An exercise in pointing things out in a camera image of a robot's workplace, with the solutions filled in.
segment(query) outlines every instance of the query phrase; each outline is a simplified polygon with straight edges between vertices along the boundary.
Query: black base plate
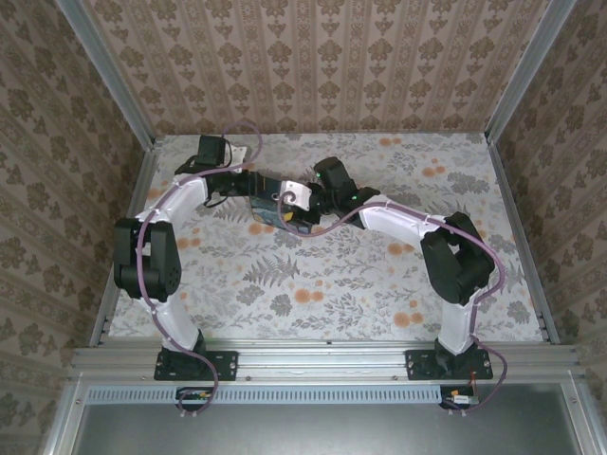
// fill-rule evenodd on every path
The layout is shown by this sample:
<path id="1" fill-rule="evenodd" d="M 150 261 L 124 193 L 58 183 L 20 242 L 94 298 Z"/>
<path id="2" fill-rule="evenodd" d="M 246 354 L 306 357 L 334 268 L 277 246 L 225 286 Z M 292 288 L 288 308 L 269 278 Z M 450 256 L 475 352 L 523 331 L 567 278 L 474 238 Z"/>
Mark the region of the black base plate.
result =
<path id="1" fill-rule="evenodd" d="M 238 352 L 207 351 L 204 356 L 217 370 L 220 381 L 236 380 Z M 154 379 L 156 381 L 212 381 L 212 372 L 197 358 L 163 348 L 156 359 Z"/>
<path id="2" fill-rule="evenodd" d="M 427 381 L 432 379 L 465 379 L 470 380 L 470 372 L 476 379 L 492 379 L 493 370 L 489 354 L 484 349 L 474 349 L 461 355 L 453 355 L 451 367 L 445 368 L 443 359 L 437 358 L 434 349 L 415 349 L 405 352 L 407 378 L 410 381 Z"/>

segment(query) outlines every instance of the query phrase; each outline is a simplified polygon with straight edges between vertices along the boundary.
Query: floral tablecloth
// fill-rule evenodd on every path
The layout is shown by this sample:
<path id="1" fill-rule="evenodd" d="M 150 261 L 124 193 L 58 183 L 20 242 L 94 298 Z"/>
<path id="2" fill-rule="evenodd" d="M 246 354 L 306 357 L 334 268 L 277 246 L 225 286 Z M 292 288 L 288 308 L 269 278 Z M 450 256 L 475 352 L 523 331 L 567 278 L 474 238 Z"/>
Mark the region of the floral tablecloth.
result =
<path id="1" fill-rule="evenodd" d="M 254 136 L 229 136 L 255 146 Z M 165 137 L 148 205 L 197 150 L 198 136 Z M 506 265 L 506 288 L 480 307 L 489 340 L 542 340 L 487 145 L 480 134 L 264 136 L 250 167 L 269 176 L 315 179 L 312 166 L 334 155 L 362 186 L 429 213 L 467 213 Z M 326 217 L 323 225 L 335 221 Z M 248 199 L 199 207 L 177 239 L 178 290 L 205 337 L 432 340 L 441 299 L 420 253 L 385 234 L 342 227 L 301 239 L 256 223 Z M 157 336 L 143 308 L 120 295 L 110 336 Z"/>

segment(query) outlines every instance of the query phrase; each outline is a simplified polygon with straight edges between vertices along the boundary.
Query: floral wallpaper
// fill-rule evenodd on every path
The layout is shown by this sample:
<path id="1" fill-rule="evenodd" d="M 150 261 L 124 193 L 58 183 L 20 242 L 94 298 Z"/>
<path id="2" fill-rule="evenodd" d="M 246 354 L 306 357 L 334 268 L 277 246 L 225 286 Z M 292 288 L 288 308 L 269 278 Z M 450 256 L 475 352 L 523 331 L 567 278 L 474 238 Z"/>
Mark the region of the floral wallpaper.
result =
<path id="1" fill-rule="evenodd" d="M 167 136 L 148 194 L 152 205 L 199 136 Z M 254 146 L 254 136 L 231 136 Z M 359 186 L 415 209 L 466 212 L 507 269 L 506 289 L 480 308 L 489 340 L 541 341 L 519 255 L 482 134 L 269 135 L 250 167 L 277 178 L 315 180 L 312 167 L 335 155 Z M 326 217 L 322 225 L 335 221 Z M 199 207 L 177 233 L 179 297 L 206 337 L 252 339 L 422 339 L 438 335 L 442 300 L 421 253 L 356 227 L 315 239 L 257 223 L 247 198 Z M 122 294 L 110 336 L 157 335 L 140 304 Z"/>
<path id="2" fill-rule="evenodd" d="M 498 147 L 561 340 L 607 416 L 607 2 L 577 2 Z"/>
<path id="3" fill-rule="evenodd" d="M 53 2 L 0 2 L 0 453 L 37 453 L 142 158 Z"/>
<path id="4" fill-rule="evenodd" d="M 86 0 L 156 135 L 483 131 L 549 0 Z"/>

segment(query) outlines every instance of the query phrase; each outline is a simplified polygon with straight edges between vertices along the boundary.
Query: beige patterned wallpaper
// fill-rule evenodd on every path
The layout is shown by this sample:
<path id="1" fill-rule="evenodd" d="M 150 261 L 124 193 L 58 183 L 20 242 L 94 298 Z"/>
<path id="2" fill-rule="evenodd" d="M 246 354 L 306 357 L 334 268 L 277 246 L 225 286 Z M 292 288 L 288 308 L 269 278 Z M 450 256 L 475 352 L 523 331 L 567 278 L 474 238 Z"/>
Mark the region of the beige patterned wallpaper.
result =
<path id="1" fill-rule="evenodd" d="M 578 1 L 498 146 L 561 338 L 607 415 L 607 1 Z"/>
<path id="2" fill-rule="evenodd" d="M 0 1 L 0 453 L 36 453 L 142 158 L 53 2 Z"/>
<path id="3" fill-rule="evenodd" d="M 483 131 L 548 0 L 85 0 L 157 135 Z"/>

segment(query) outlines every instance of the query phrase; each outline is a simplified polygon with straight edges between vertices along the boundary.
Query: perforated metal strip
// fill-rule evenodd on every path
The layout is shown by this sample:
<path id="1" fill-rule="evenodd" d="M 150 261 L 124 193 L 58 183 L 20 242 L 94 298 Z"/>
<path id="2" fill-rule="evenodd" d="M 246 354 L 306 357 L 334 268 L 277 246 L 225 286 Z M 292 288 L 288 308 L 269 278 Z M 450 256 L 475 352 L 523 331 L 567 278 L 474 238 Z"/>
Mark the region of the perforated metal strip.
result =
<path id="1" fill-rule="evenodd" d="M 87 405 L 174 404 L 176 386 L 92 386 Z M 412 404 L 440 403 L 439 386 L 227 386 L 220 387 L 216 404 Z M 184 400 L 184 403 L 199 403 Z"/>

